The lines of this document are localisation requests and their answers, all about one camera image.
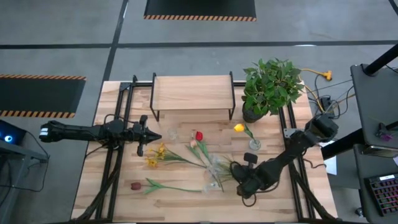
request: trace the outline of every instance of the gray floor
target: gray floor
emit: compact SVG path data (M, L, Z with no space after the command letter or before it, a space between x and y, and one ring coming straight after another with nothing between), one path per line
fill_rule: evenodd
M394 40L398 17L388 0L257 0L257 22L145 21L145 0L130 1L120 43L217 41ZM110 44L122 0L0 0L1 44ZM176 49L118 49L110 80L150 80L159 75L216 75L233 71L242 80L242 68L259 58L291 59L299 68L333 71L333 80L318 79L318 87L350 80L349 67L369 63L390 45L330 47L220 47ZM0 73L84 75L88 77L76 116L60 119L90 125L96 109L109 49L0 50ZM302 73L314 88L315 75ZM320 90L339 97L351 82ZM336 123L338 138L360 128L355 98ZM4 118L35 135L48 119ZM31 139L27 140L35 150ZM40 193L23 192L12 223L51 223L70 218L83 164L86 142L45 144L51 155L45 187ZM27 186L40 187L43 167L32 169ZM364 222L353 211L359 207L355 190L332 188L339 217Z

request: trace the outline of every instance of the white paper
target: white paper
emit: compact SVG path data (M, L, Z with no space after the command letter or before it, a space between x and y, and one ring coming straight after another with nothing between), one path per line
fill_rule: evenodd
M322 147L325 147L331 143L333 143L334 141L330 141L330 142L320 142L319 145ZM333 156L330 159L327 159L325 161L323 161L326 164L326 172L328 174L332 174L332 175L337 175L337 162L336 162L336 156Z

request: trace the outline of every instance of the vase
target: vase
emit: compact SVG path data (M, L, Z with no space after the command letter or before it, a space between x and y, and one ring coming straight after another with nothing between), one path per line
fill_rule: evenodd
M242 113L243 113L243 120L246 123L254 123L260 120L264 116L263 114L255 114L253 110L246 110L244 106L245 104L246 103L243 104Z
M250 147L250 149L255 150L255 151L259 150L261 148L260 140L251 139L249 141L249 147Z

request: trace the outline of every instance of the glass vase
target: glass vase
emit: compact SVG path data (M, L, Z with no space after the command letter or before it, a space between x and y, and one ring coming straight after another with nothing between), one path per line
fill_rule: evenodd
M257 151L261 148L260 140L251 139L249 141L249 147L251 150Z

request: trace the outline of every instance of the wooden shelf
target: wooden shelf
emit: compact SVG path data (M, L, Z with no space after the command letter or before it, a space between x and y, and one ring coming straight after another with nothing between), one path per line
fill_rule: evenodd
M229 75L156 77L154 110L232 109Z

